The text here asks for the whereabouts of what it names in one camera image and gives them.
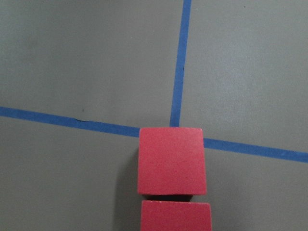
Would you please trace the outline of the red block placed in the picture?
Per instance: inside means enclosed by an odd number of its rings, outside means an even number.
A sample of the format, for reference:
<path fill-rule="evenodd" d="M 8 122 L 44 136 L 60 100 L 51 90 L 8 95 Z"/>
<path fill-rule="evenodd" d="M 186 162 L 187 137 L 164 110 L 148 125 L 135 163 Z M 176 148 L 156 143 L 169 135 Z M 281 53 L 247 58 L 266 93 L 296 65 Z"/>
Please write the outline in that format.
<path fill-rule="evenodd" d="M 144 200 L 141 231 L 211 231 L 208 203 Z"/>
<path fill-rule="evenodd" d="M 200 128 L 141 128 L 138 193 L 206 194 L 205 151 Z"/>

